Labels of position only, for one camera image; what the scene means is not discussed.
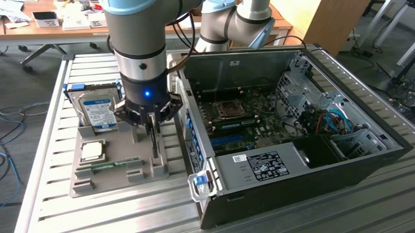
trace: aluminum profile table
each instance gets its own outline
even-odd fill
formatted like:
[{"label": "aluminum profile table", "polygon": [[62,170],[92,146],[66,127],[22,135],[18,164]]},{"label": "aluminum profile table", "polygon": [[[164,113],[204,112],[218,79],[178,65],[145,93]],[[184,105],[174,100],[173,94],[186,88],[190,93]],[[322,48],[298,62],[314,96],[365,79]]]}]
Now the aluminum profile table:
[{"label": "aluminum profile table", "polygon": [[[325,52],[313,53],[413,145],[413,125]],[[168,150],[169,178],[101,194],[69,198],[77,117],[61,94],[61,85],[68,82],[104,83],[117,78],[112,54],[77,55],[61,63],[16,233],[397,233],[415,228],[415,151],[411,151],[394,164],[369,175],[358,185],[208,231],[200,230],[172,121],[161,127]],[[325,91],[333,89],[322,76],[314,75],[313,79]]]}]

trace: white cable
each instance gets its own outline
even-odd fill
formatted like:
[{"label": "white cable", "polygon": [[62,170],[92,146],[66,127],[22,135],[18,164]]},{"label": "white cable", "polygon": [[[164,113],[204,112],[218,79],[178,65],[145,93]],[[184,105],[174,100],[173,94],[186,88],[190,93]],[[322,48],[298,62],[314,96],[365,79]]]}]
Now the white cable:
[{"label": "white cable", "polygon": [[40,106],[40,105],[45,105],[45,104],[49,104],[49,102],[38,102],[38,103],[34,103],[32,105],[28,105],[28,106],[24,106],[21,107],[17,111],[14,112],[10,112],[10,113],[4,113],[0,111],[0,115],[2,116],[9,116],[9,115],[16,115],[16,114],[20,114],[20,115],[26,115],[28,117],[30,116],[37,116],[37,115],[42,115],[46,113],[46,111],[44,112],[40,112],[40,113],[33,113],[33,114],[26,114],[25,111],[29,110],[32,107],[36,107],[36,106]]}]

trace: gray floor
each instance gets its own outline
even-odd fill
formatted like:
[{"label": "gray floor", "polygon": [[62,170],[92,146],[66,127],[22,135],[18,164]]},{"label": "gray floor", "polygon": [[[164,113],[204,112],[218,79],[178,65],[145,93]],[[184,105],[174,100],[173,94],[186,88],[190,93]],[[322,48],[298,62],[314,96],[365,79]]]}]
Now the gray floor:
[{"label": "gray floor", "polygon": [[[361,33],[366,27],[372,15],[361,18],[356,27],[356,33]],[[382,62],[390,67],[399,69],[394,63],[411,44],[415,42],[415,33],[404,28],[396,28],[389,35],[384,45],[381,46],[384,54],[374,54],[370,60],[373,62]],[[104,43],[98,43],[102,50],[93,50],[88,44],[65,45],[62,48],[68,53],[88,54],[106,52]],[[168,45],[168,49],[182,48],[178,41],[173,41]],[[34,102],[48,101],[50,97],[57,69],[60,64],[61,55],[57,51],[50,50],[42,54],[36,60],[30,62],[36,72],[26,74],[21,71],[18,62],[26,56],[12,46],[2,56],[0,56],[0,108],[9,106],[25,106]],[[350,71],[357,71],[369,65],[368,62],[356,59],[349,54],[338,54],[337,59],[349,68]],[[357,76],[369,81],[376,82],[378,79],[385,78],[385,74],[376,72],[376,68],[369,68],[358,72]],[[415,68],[412,68],[408,78],[413,78]],[[6,145],[9,154],[12,155],[17,170],[24,182],[28,181],[30,172],[30,164],[33,161],[37,142],[40,138],[42,123],[45,116],[30,116],[26,121],[26,129],[24,134]],[[4,135],[14,125],[0,121],[0,135]],[[0,174],[4,172],[4,167],[0,167]],[[5,179],[0,181],[0,203],[2,203],[16,191],[16,179],[12,171]],[[24,187],[20,190],[17,197],[12,202],[20,202],[24,196]],[[0,232],[10,233],[14,229],[16,219],[18,215],[20,206],[4,207],[0,209]]]}]

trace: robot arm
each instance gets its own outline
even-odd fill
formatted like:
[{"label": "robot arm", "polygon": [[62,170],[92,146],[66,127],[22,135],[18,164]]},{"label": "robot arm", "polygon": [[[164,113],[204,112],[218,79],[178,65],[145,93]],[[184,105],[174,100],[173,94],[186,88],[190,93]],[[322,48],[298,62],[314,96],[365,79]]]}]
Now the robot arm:
[{"label": "robot arm", "polygon": [[[114,114],[132,125],[157,126],[182,105],[166,89],[165,25],[202,1],[100,0],[125,90]],[[244,0],[237,8],[234,0],[206,0],[198,51],[226,50],[228,39],[260,48],[273,21],[269,0]]]}]

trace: hard drive label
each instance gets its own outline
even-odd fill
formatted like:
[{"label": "hard drive label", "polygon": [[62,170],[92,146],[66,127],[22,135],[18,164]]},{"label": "hard drive label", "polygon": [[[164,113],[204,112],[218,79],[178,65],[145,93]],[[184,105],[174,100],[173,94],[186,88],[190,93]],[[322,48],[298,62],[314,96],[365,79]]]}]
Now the hard drive label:
[{"label": "hard drive label", "polygon": [[289,174],[276,151],[248,157],[248,162],[258,181]]},{"label": "hard drive label", "polygon": [[94,128],[105,129],[114,126],[116,119],[109,110],[110,105],[110,100],[90,100],[84,102],[89,122]]}]

